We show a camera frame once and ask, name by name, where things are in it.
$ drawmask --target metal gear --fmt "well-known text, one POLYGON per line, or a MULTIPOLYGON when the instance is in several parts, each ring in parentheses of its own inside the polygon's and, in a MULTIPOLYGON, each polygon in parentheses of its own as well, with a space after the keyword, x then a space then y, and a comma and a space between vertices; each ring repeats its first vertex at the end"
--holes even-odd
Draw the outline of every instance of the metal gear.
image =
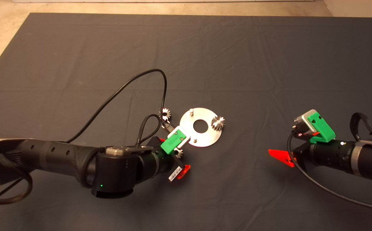
POLYGON ((172 117, 172 113, 171 113, 170 110, 167 109, 167 108, 163 108, 163 109, 162 109, 162 113, 163 113, 162 119, 163 119, 164 121, 168 121, 168 120, 170 120, 170 118, 172 117))
POLYGON ((174 148, 173 150, 175 151, 175 156, 177 158, 179 158, 179 159, 182 158, 182 156, 183 156, 183 149, 174 148))
POLYGON ((216 131, 220 131, 223 129, 223 126, 225 125, 225 119, 221 116, 216 116, 212 119, 212 128, 216 131))

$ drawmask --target circular metal disc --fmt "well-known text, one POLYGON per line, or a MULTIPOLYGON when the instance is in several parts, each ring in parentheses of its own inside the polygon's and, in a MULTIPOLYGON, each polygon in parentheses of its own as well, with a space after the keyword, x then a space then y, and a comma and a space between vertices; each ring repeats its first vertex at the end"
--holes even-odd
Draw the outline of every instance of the circular metal disc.
POLYGON ((217 115, 206 108, 192 108, 193 115, 187 111, 180 119, 180 127, 190 134, 189 143, 196 147, 207 147, 214 144, 222 134, 222 130, 216 131, 211 126, 211 121, 217 115), (197 120, 203 120, 208 124, 208 130, 204 133, 198 133, 193 125, 197 120))

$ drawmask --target white label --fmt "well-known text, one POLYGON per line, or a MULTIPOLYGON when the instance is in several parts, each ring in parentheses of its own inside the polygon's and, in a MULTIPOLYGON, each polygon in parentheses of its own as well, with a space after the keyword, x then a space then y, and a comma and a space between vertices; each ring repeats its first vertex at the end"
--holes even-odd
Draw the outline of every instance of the white label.
POLYGON ((180 173, 180 171, 182 171, 182 168, 180 166, 178 166, 174 170, 174 172, 170 175, 169 180, 172 182, 174 180, 174 178, 180 173))

